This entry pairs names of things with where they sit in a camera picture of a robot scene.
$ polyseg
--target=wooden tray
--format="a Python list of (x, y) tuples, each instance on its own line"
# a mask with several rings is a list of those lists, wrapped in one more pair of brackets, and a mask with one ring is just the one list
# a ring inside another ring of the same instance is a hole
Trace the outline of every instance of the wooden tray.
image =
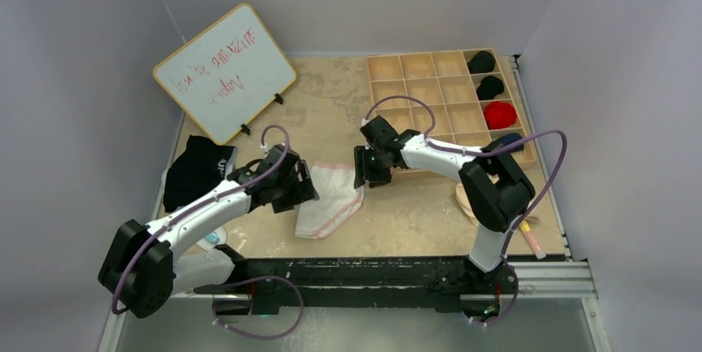
[[(495, 68), (489, 73), (470, 74), (467, 63), (480, 51), (493, 55)], [(410, 95), (420, 99), (430, 106), (436, 117), (436, 126), (430, 135), (434, 139), (467, 147), (484, 147), (505, 134), (526, 135), (518, 111), (517, 121), (508, 128), (488, 130), (485, 123), (483, 110), (490, 103), (503, 101), (516, 107), (493, 49), (378, 55), (366, 60), (373, 102), (390, 95)], [(495, 99), (480, 101), (475, 90), (487, 76), (502, 80), (505, 91)], [(384, 102), (373, 115), (382, 115), (399, 133), (407, 128), (423, 133), (431, 125), (426, 110), (405, 99)], [(512, 155), (522, 168), (536, 162), (532, 142), (528, 142), (523, 151)]]

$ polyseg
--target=white cloth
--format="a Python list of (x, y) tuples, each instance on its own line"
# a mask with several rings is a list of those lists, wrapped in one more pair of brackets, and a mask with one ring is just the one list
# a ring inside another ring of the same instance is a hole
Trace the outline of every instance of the white cloth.
[(363, 186), (353, 188), (355, 177), (352, 167), (315, 162), (310, 178), (320, 199), (300, 205), (295, 236), (325, 238), (355, 214), (363, 205)]

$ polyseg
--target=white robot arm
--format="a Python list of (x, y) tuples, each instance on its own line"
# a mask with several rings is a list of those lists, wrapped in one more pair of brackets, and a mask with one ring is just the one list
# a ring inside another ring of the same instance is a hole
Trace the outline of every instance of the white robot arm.
[[(470, 262), (484, 273), (502, 264), (512, 224), (527, 209), (535, 191), (509, 153), (490, 158), (470, 155), (497, 149), (502, 146), (499, 142), (487, 147), (461, 147), (427, 141), (415, 130), (398, 134), (381, 116), (365, 123), (361, 133), (366, 146), (354, 151), (357, 186), (365, 181), (371, 188), (389, 183), (391, 167), (427, 170), (461, 182), (480, 223)], [(489, 176), (498, 176), (499, 181), (493, 184)]]
[(183, 255), (205, 235), (259, 206), (270, 203), (279, 213), (313, 199), (319, 196), (305, 161), (276, 145), (265, 158), (237, 169), (176, 212), (144, 225), (132, 219), (120, 226), (98, 280), (136, 317), (149, 316), (172, 294), (222, 284), (232, 274), (229, 251)]

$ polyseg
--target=red handwriting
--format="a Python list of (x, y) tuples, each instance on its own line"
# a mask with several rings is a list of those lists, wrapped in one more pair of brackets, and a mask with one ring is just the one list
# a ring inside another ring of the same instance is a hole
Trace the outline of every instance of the red handwriting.
[(212, 64), (219, 68), (226, 64), (233, 56), (244, 51), (253, 43), (256, 42), (256, 37), (251, 29), (247, 30), (243, 36), (235, 37), (231, 43), (220, 49), (215, 56), (212, 57)]
[(184, 93), (190, 88), (190, 85), (193, 83), (193, 81), (193, 78), (188, 75), (180, 80), (173, 80), (173, 84), (175, 84), (178, 91)]
[(209, 75), (209, 72), (205, 69), (204, 65), (188, 65), (188, 68), (198, 72), (200, 75)]
[(227, 98), (230, 94), (232, 94), (235, 91), (236, 88), (243, 90), (243, 83), (239, 75), (236, 75), (235, 80), (219, 79), (219, 85), (222, 86), (222, 89), (220, 89), (217, 94), (212, 96), (212, 102), (209, 103), (210, 105), (219, 105), (219, 101), (217, 100), (217, 98)]
[[(212, 57), (212, 63), (216, 68), (219, 68), (220, 66), (230, 61), (235, 55), (239, 54), (240, 52), (246, 50), (248, 47), (253, 45), (255, 42), (256, 37), (253, 35), (253, 30), (248, 29), (242, 35), (234, 37), (234, 40), (232, 40), (231, 43), (221, 48), (219, 52), (217, 52), (217, 54)], [(191, 70), (191, 72), (188, 75), (181, 76), (180, 78), (171, 81), (172, 84), (181, 93), (185, 93), (190, 89), (190, 85), (193, 84), (193, 82), (195, 81), (193, 79), (194, 77), (210, 76), (210, 72), (202, 64), (187, 65), (186, 67)], [(222, 88), (217, 92), (215, 96), (213, 96), (212, 102), (210, 102), (210, 104), (219, 105), (219, 102), (217, 102), (216, 97), (226, 98), (234, 92), (235, 88), (238, 87), (239, 89), (243, 89), (243, 84), (238, 75), (235, 77), (235, 79), (236, 80), (230, 79), (227, 81), (219, 79), (219, 83)]]

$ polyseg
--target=whiteboard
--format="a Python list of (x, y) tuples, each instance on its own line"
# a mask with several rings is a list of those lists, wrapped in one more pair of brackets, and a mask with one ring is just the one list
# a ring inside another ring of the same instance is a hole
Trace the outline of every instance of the whiteboard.
[(255, 118), (296, 73), (248, 4), (158, 64), (154, 78), (219, 145)]

